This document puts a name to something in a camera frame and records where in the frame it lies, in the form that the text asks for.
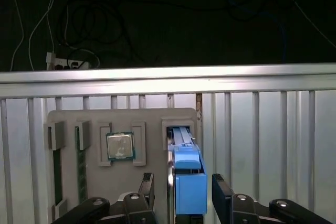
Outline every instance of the cpu processor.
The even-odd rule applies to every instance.
[[[110,161],[135,158],[134,136],[132,132],[108,133],[107,150]]]

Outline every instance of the power strip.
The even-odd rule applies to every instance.
[[[83,61],[81,60],[68,60],[69,62],[69,66],[70,67],[79,67]],[[61,58],[55,58],[55,62],[54,62],[55,66],[57,65],[61,65],[63,67],[67,67],[68,63],[67,63],[67,59],[61,59]],[[81,70],[85,70],[85,69],[90,69],[90,64],[88,62],[85,62],[81,67]]]
[[[79,67],[83,63],[83,61],[81,60],[68,60],[67,61],[67,59],[56,58],[56,54],[52,52],[47,53],[46,62],[47,62],[47,70],[68,69],[68,64],[70,68],[75,69],[76,67]],[[80,67],[80,70],[86,70],[90,68],[91,68],[90,63],[85,62]]]

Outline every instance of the screw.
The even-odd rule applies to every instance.
[[[237,198],[240,199],[240,200],[246,200],[247,199],[247,197],[245,195],[238,195]]]
[[[138,194],[133,194],[131,195],[131,199],[138,199],[139,198],[139,195]]]
[[[288,205],[286,202],[284,202],[282,200],[277,201],[277,204],[280,205],[280,207],[287,207],[287,205]]]
[[[100,199],[97,199],[96,201],[93,202],[93,204],[95,206],[99,206],[99,205],[103,204],[103,201],[101,201]]]

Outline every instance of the green circuit board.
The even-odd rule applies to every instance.
[[[80,149],[79,127],[75,128],[75,141],[77,153],[77,185],[78,201],[81,204],[88,198],[87,178],[86,178],[86,161],[85,150]]]

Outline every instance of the blue plastic part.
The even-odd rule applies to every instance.
[[[204,215],[207,212],[207,175],[176,174],[176,214]]]
[[[175,174],[177,215],[204,215],[207,212],[207,175],[201,151],[193,142],[187,127],[173,127],[173,145],[176,169],[199,170],[199,173]]]
[[[174,127],[173,133],[175,169],[201,169],[200,153],[187,128]]]

